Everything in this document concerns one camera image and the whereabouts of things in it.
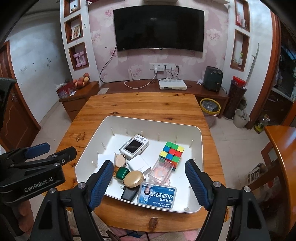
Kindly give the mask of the person's hand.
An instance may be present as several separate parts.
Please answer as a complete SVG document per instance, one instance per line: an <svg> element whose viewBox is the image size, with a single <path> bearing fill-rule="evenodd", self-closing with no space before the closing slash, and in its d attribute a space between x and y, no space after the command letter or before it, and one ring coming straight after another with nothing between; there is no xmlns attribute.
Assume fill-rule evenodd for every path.
<svg viewBox="0 0 296 241"><path fill-rule="evenodd" d="M30 235L34 225L34 215L31 209L31 203L26 200L18 205L18 226L21 231Z"/></svg>

